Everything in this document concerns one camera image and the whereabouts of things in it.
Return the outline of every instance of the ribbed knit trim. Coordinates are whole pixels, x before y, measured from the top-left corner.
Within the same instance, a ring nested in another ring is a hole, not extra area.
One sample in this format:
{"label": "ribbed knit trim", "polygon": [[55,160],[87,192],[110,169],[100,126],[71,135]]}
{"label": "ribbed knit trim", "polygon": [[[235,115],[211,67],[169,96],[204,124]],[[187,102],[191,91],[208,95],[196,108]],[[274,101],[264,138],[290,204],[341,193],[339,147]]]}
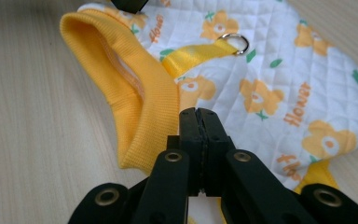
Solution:
{"label": "ribbed knit trim", "polygon": [[[167,135],[177,134],[178,90],[172,78],[127,27],[100,11],[64,15],[61,33],[112,108],[120,167],[148,174]],[[125,68],[113,62],[116,55],[137,78],[123,74]]]}

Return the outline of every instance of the wood grain surface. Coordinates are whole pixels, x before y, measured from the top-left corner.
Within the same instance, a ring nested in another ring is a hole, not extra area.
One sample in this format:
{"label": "wood grain surface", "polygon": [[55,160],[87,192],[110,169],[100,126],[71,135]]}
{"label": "wood grain surface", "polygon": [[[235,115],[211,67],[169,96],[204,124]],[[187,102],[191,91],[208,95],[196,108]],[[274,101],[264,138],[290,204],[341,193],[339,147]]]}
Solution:
{"label": "wood grain surface", "polygon": [[[358,1],[288,2],[358,63]],[[111,111],[62,41],[84,3],[0,0],[0,223],[66,223],[93,187],[145,177],[118,169]],[[331,168],[358,202],[358,151]]]}

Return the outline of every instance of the silver d-ring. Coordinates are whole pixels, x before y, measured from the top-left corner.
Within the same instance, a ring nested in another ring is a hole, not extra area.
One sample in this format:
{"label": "silver d-ring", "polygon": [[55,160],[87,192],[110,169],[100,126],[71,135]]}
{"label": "silver d-ring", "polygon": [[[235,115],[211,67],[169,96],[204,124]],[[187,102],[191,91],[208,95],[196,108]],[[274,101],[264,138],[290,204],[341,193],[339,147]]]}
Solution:
{"label": "silver d-ring", "polygon": [[249,48],[249,41],[248,41],[248,39],[246,39],[245,36],[233,33],[233,34],[222,35],[218,39],[227,39],[227,38],[231,38],[231,37],[240,38],[241,40],[243,40],[245,42],[245,44],[246,44],[245,48],[244,49],[239,49],[237,52],[235,52],[235,54],[237,54],[237,55],[244,54],[246,52],[246,50],[248,50],[248,48]]}

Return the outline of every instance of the wooden table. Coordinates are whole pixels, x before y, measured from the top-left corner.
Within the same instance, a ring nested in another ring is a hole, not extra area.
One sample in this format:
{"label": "wooden table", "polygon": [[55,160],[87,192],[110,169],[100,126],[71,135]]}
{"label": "wooden table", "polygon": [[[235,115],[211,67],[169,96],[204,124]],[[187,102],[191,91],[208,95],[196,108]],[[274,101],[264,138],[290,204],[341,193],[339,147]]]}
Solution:
{"label": "wooden table", "polygon": [[[358,1],[288,0],[358,63]],[[93,187],[130,187],[100,91],[62,41],[61,16],[85,1],[0,0],[0,223],[65,223]],[[331,167],[358,202],[358,151]]]}

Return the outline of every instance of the table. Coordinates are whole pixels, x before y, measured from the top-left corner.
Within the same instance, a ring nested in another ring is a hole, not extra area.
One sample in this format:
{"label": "table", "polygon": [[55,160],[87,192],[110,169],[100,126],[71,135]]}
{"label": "table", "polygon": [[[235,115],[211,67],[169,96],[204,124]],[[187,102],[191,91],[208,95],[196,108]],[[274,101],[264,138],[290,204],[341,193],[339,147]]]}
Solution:
{"label": "table", "polygon": [[[358,63],[358,1],[288,2]],[[110,108],[62,41],[84,3],[0,0],[0,223],[65,223],[93,187],[145,177],[117,167]],[[331,171],[358,202],[358,150]]]}

